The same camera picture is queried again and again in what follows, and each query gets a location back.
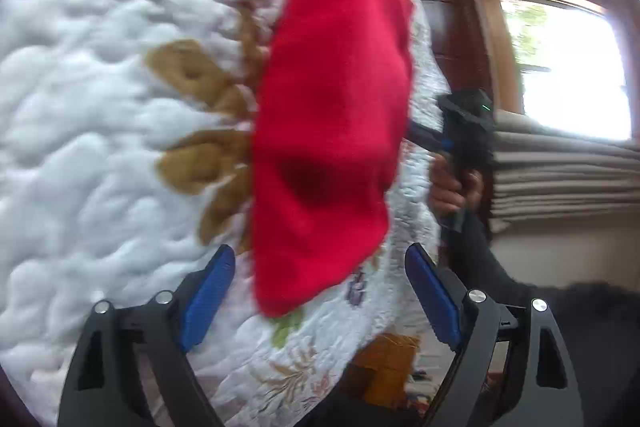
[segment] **hand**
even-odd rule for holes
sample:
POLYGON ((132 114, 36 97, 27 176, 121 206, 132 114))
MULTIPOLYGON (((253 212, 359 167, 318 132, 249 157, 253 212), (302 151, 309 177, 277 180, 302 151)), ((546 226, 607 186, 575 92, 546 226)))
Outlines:
POLYGON ((429 178, 431 190, 427 204, 438 219, 453 214, 463 207, 472 211, 478 209, 483 188, 480 172, 465 172, 462 185, 450 172, 446 158, 438 154, 431 164, 429 178), (466 191, 466 196, 462 195, 463 189, 466 191))

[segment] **black fur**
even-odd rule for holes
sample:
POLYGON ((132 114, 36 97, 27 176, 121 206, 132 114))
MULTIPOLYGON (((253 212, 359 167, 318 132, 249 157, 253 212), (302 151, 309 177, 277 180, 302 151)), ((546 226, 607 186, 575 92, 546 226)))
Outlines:
POLYGON ((588 427, 640 427, 640 294, 605 283, 566 289, 513 280, 494 257, 479 219, 447 237, 449 267, 495 301, 548 302, 569 350, 588 427))

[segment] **bed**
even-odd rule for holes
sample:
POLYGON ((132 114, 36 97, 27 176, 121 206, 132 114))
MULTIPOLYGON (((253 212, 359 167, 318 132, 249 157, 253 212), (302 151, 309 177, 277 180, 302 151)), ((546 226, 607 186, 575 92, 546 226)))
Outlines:
MULTIPOLYGON (((223 243, 238 254, 236 277, 189 359, 228 426, 294 425, 377 334, 428 337, 402 265, 414 241, 436 251, 424 204, 428 152, 402 147, 380 249, 279 319, 261 316, 252 292, 250 194, 222 229, 207 229, 204 211, 224 180, 185 182, 163 170, 189 161, 203 136, 230 150, 246 139, 259 110, 251 82, 284 1, 0 0, 0 365, 19 397, 5 386, 5 406, 23 422, 26 407, 40 425, 55 425, 92 304, 128 307, 174 289, 223 243), (185 42, 204 68, 238 86, 224 104, 212 107, 205 92, 158 67, 158 54, 185 42)), ((438 126, 434 98, 448 88, 413 1, 411 117, 438 126)), ((430 349, 440 356, 442 346, 426 344, 427 359, 430 349)), ((168 425, 143 374, 156 422, 168 425)))

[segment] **red towel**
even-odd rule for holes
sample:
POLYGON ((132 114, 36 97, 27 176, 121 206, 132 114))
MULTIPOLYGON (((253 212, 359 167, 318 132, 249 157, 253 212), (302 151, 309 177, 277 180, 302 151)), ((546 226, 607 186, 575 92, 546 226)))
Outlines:
POLYGON ((409 0, 288 0, 258 95, 258 304, 282 315, 340 283, 388 230, 411 89, 409 0))

